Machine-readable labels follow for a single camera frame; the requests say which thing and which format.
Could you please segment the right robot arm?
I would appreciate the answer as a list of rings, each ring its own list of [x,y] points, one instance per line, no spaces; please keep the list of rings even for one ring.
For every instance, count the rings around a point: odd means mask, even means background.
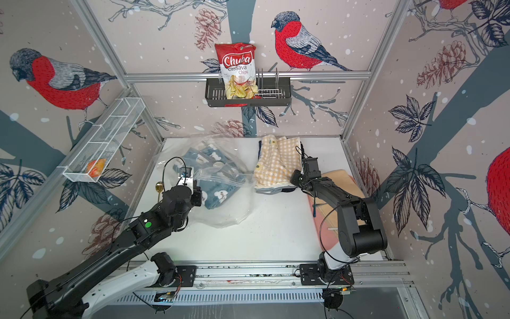
[[[350,265],[359,262],[362,254],[374,254],[387,248],[379,209],[372,198],[353,195],[337,186],[331,178],[323,177],[317,158],[303,156],[301,163],[302,170],[294,171],[291,184],[331,207],[319,226],[323,252],[317,260],[316,274],[324,283],[338,284],[342,280],[350,285],[351,281],[344,276]],[[332,215],[337,217],[338,253],[327,250],[321,241],[324,224]]]

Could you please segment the clear plastic vacuum bag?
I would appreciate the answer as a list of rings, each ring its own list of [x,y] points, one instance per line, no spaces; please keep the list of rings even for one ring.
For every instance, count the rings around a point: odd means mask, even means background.
[[[255,179],[234,138],[215,134],[168,143],[154,157],[165,187],[195,183],[201,189],[202,204],[191,210],[191,224],[222,229],[242,223],[252,213]]]

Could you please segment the teal bear blanket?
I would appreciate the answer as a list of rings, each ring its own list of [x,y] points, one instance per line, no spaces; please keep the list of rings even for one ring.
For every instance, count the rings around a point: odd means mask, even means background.
[[[193,168],[193,179],[207,209],[220,207],[247,182],[244,172],[215,144],[205,144],[200,150],[190,148],[183,159]]]

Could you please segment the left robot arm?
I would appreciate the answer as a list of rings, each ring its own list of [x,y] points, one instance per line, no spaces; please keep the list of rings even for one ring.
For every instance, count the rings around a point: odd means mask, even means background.
[[[63,275],[38,279],[27,287],[33,318],[80,318],[92,308],[86,293],[132,258],[141,255],[174,232],[184,230],[194,207],[202,204],[198,186],[174,186],[163,199],[131,223],[96,255]]]

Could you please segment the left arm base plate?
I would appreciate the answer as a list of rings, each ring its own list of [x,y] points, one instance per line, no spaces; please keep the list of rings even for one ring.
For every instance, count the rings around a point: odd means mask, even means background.
[[[189,288],[195,282],[197,267],[195,265],[178,265],[159,276],[158,287]]]

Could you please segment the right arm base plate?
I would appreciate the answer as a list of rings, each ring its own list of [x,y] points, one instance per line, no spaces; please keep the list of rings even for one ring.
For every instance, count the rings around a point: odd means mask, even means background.
[[[301,264],[299,278],[302,286],[353,286],[355,281],[349,265],[331,270],[320,269],[317,264]]]

